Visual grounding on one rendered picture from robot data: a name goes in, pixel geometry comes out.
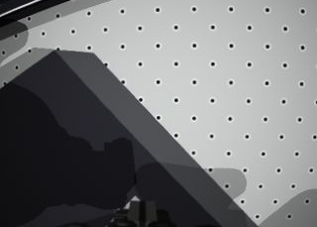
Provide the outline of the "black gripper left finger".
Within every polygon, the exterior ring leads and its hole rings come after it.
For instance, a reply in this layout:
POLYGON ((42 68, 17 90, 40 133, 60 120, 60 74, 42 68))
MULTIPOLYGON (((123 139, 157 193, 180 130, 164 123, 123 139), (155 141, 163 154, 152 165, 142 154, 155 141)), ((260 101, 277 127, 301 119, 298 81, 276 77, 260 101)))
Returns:
MULTIPOLYGON (((129 209, 119 209, 107 227, 143 227, 143 201, 130 200, 129 209), (129 212, 129 213, 128 213, 129 212), (128 220, 127 220, 128 217, 128 220), (116 221, 114 221, 116 220, 116 221)), ((57 227, 91 227, 88 224, 72 222, 57 227)))

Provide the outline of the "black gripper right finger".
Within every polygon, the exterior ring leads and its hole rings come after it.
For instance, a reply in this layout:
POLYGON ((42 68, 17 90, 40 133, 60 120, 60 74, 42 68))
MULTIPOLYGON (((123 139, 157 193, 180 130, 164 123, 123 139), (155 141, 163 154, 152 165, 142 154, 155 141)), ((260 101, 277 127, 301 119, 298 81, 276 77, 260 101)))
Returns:
MULTIPOLYGON (((170 221, 169 213, 164 209, 156 209, 154 201, 143 201, 143 227, 177 227, 170 221), (166 221, 165 221, 166 220, 166 221)), ((218 227, 200 225, 196 227, 218 227)))

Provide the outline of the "black rectangular frame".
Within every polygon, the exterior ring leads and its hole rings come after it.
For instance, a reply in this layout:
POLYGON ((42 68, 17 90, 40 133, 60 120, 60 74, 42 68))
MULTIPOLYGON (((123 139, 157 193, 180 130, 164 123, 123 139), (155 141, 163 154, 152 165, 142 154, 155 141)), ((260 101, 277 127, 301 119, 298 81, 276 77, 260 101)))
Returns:
POLYGON ((66 1, 69 0, 0 0, 0 28, 66 1))

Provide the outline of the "grey flat base plate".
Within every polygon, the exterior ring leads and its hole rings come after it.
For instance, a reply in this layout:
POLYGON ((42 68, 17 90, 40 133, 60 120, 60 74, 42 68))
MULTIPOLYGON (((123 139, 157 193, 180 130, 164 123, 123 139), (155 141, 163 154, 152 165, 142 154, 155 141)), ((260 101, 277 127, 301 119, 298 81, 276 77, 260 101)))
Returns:
POLYGON ((0 28, 0 88, 95 53, 259 227, 317 227, 317 0, 69 0, 0 28))

